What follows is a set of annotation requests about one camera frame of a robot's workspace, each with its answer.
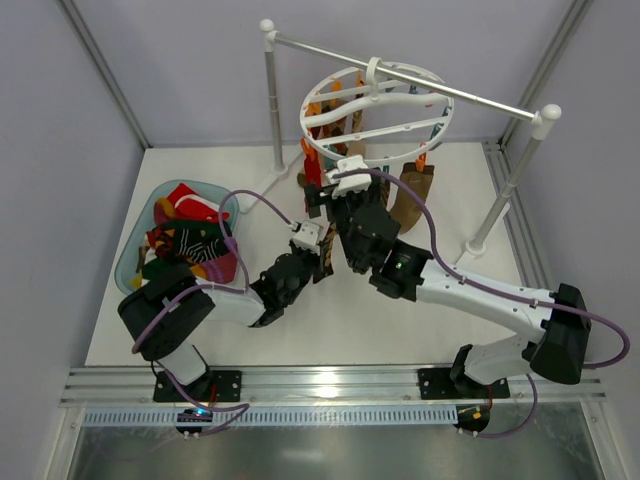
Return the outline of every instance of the white clip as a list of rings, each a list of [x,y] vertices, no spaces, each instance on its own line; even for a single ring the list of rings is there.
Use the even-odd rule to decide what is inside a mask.
[[[378,81],[376,80],[376,68],[380,63],[380,57],[371,57],[369,65],[367,65],[367,72],[365,73],[365,81],[367,85],[371,87],[371,100],[377,102],[380,98],[380,92],[378,92]]]

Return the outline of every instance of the teal basket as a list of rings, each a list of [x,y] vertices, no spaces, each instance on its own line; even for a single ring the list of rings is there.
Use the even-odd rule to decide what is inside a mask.
[[[226,188],[192,180],[171,180],[158,186],[142,209],[142,213],[140,213],[138,221],[133,226],[133,231],[131,232],[129,239],[122,250],[122,254],[118,259],[118,263],[116,264],[116,270],[114,272],[116,285],[125,295],[129,295],[134,292],[131,280],[133,280],[137,274],[136,267],[138,266],[138,249],[142,246],[144,235],[156,226],[153,221],[153,206],[156,203],[156,200],[169,196],[169,194],[181,183],[187,185],[205,200],[217,203],[218,205],[222,202],[225,195],[229,193],[229,190]],[[238,220],[238,215],[240,214],[240,206],[238,205],[238,199],[236,197],[232,197],[227,201],[224,212],[227,212],[230,215],[227,223],[233,231]]]

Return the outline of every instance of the glass panel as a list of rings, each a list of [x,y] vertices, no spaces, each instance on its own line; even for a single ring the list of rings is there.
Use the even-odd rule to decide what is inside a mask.
[[[495,405],[487,431],[514,427],[528,408]],[[84,428],[72,472],[74,480],[604,478],[578,403],[541,404],[528,428],[502,440],[452,426],[242,428],[198,441],[167,428]]]

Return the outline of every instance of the white table surface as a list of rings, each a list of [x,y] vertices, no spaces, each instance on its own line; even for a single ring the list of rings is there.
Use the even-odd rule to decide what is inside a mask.
[[[373,145],[376,156],[414,145]],[[285,147],[295,157],[296,146]],[[133,340],[117,314],[125,298],[114,281],[114,269],[124,244],[151,192],[174,179],[198,180],[230,190],[260,183],[272,163],[270,147],[150,149],[144,156],[109,282],[85,364],[145,365],[131,354]],[[479,143],[446,143],[431,152],[435,179],[427,199],[438,228],[438,246],[453,262],[486,215],[496,193]],[[302,189],[295,174],[278,183],[268,198],[292,220],[305,218]],[[401,167],[393,167],[398,175]],[[389,201],[393,205],[394,191]],[[289,251],[291,231],[265,205],[242,215],[234,234],[252,280],[275,258]],[[429,248],[428,229],[421,219],[402,240]],[[506,228],[500,223],[487,241],[487,253],[471,270],[497,280],[519,283]],[[204,358],[217,365],[340,365],[452,362],[460,346],[489,343],[508,330],[451,308],[392,300],[368,284],[368,276],[346,266],[340,242],[333,250],[335,274],[309,284],[285,315],[266,328],[246,328],[207,319],[191,336]],[[239,271],[236,282],[241,280]]]

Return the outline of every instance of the laundry pile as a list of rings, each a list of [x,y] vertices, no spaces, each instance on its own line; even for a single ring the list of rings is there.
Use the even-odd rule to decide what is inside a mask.
[[[165,270],[186,263],[194,275],[215,283],[233,281],[237,258],[227,248],[219,226],[219,205],[199,196],[181,183],[153,208],[155,228],[146,232],[138,250],[134,288],[146,285]],[[224,229],[231,237],[223,213]]]

